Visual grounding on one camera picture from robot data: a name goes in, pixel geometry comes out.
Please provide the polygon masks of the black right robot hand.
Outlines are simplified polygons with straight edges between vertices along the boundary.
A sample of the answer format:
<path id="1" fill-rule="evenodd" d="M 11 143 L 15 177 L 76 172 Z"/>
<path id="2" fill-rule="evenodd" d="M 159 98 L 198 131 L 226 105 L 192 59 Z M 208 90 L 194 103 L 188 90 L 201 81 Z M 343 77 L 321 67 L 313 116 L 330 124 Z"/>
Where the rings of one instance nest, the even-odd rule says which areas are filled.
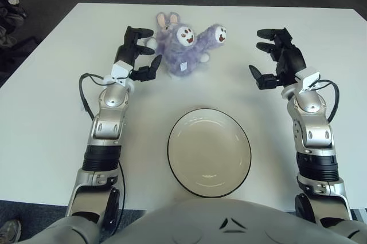
<path id="1" fill-rule="evenodd" d="M 276 62 L 275 74 L 262 74 L 255 66 L 249 66 L 257 87 L 260 90 L 275 89 L 296 83 L 295 75 L 306 69 L 306 63 L 300 49 L 292 43 L 288 30 L 286 28 L 260 29 L 257 31 L 257 36 L 271 41 L 270 44 L 258 42 L 256 47 L 269 54 Z"/>

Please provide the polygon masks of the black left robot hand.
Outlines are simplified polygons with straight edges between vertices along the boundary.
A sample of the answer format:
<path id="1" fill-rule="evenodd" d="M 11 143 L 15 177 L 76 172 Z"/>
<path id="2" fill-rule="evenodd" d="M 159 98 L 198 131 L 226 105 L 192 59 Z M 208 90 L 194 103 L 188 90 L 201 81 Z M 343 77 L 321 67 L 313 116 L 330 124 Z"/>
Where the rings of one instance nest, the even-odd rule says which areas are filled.
<path id="1" fill-rule="evenodd" d="M 124 35 L 124 44 L 118 47 L 111 76 L 116 82 L 125 85 L 125 80 L 150 81 L 156 78 L 157 70 L 161 64 L 162 56 L 157 55 L 150 66 L 134 69 L 135 60 L 140 55 L 153 55 L 154 49 L 143 45 L 138 45 L 138 40 L 152 37 L 154 32 L 151 29 L 133 28 L 128 26 Z"/>

